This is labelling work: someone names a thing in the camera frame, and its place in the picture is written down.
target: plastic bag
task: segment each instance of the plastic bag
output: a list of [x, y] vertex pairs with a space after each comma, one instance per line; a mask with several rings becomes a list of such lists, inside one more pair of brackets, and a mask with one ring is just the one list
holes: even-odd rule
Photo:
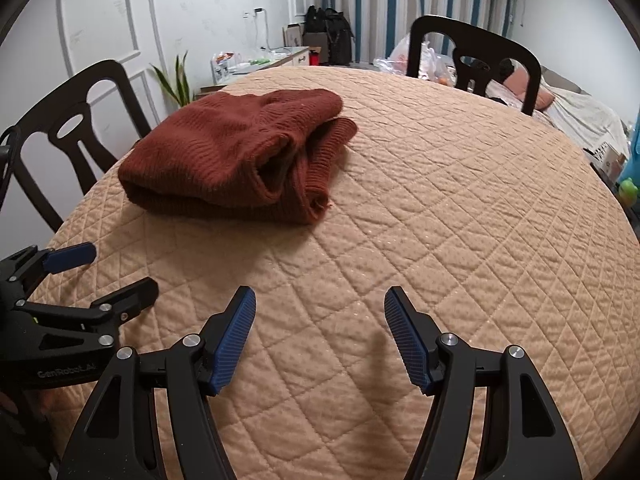
[[[376, 58], [373, 65], [380, 69], [380, 72], [406, 75], [407, 63], [409, 60], [409, 38], [407, 34], [400, 43], [393, 49], [391, 55], [386, 58]], [[438, 56], [435, 51], [429, 47], [429, 41], [422, 42], [420, 53], [420, 69], [418, 70], [418, 78], [427, 79], [428, 81], [437, 82], [447, 86], [454, 86], [451, 74], [447, 65]]]

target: white blanket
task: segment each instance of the white blanket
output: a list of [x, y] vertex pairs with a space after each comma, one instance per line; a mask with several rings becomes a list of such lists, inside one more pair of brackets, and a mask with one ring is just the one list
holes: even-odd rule
[[581, 148], [595, 151], [603, 142], [607, 142], [618, 153], [629, 158], [628, 140], [622, 121], [611, 108], [590, 95], [555, 88], [544, 80], [542, 86], [556, 96], [545, 115], [558, 130]]

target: white wall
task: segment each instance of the white wall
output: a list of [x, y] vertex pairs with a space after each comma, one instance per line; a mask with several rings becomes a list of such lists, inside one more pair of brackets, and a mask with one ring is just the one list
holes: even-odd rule
[[[0, 46], [0, 132], [45, 95], [101, 59], [119, 60], [151, 126], [172, 110], [149, 65], [173, 66], [188, 50], [193, 88], [209, 85], [209, 59], [246, 47], [245, 11], [268, 10], [270, 46], [282, 46], [289, 0], [31, 0]], [[108, 83], [90, 92], [98, 138], [116, 157], [136, 139], [117, 92]], [[44, 134], [30, 137], [23, 160], [64, 219], [82, 198], [66, 156]], [[46, 245], [52, 231], [15, 181], [0, 212], [0, 257], [30, 244]]]
[[[209, 60], [219, 52], [243, 52], [248, 48], [245, 12], [267, 9], [269, 44], [283, 45], [282, 27], [289, 23], [289, 0], [155, 0], [158, 28], [165, 57], [189, 51], [187, 74], [192, 86], [210, 86]], [[262, 15], [258, 30], [263, 37]]]
[[640, 106], [640, 51], [608, 0], [518, 0], [512, 38], [632, 123]]

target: peach quilted tablecloth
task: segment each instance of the peach quilted tablecloth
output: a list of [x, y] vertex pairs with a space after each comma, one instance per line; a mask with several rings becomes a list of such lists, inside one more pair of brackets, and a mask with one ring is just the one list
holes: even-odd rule
[[[151, 276], [160, 298], [122, 330], [149, 351], [197, 332], [250, 285], [254, 327], [210, 403], [238, 478], [400, 480], [430, 406], [383, 315], [385, 291], [402, 285], [441, 330], [480, 348], [524, 346], [593, 478], [640, 408], [640, 249], [580, 149], [488, 99], [374, 72], [272, 69], [226, 91], [282, 88], [337, 92], [359, 127], [324, 221], [151, 215], [127, 201], [113, 168], [51, 243], [94, 242], [97, 261], [51, 276], [35, 299], [87, 306]], [[90, 391], [50, 399], [60, 449]], [[481, 397], [461, 478], [473, 475]], [[158, 410], [177, 479], [161, 394]]]

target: green plant leaf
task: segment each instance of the green plant leaf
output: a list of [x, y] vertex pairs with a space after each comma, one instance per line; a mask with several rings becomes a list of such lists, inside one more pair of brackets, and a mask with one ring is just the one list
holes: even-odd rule
[[167, 81], [165, 75], [162, 73], [162, 70], [160, 70], [157, 66], [151, 65], [151, 67], [156, 72], [156, 77], [158, 78], [158, 81], [162, 85], [162, 89], [169, 95], [171, 99], [173, 99], [176, 103], [180, 104], [178, 96], [175, 94], [174, 90], [171, 88], [171, 85]]
[[186, 104], [191, 103], [191, 89], [189, 88], [189, 82], [187, 81], [187, 74], [184, 71], [185, 62], [187, 61], [187, 54], [189, 51], [184, 53], [184, 57], [182, 58], [182, 89], [184, 90], [184, 99]]
[[180, 106], [184, 106], [184, 89], [180, 81], [180, 56], [175, 56], [175, 87], [177, 89]]

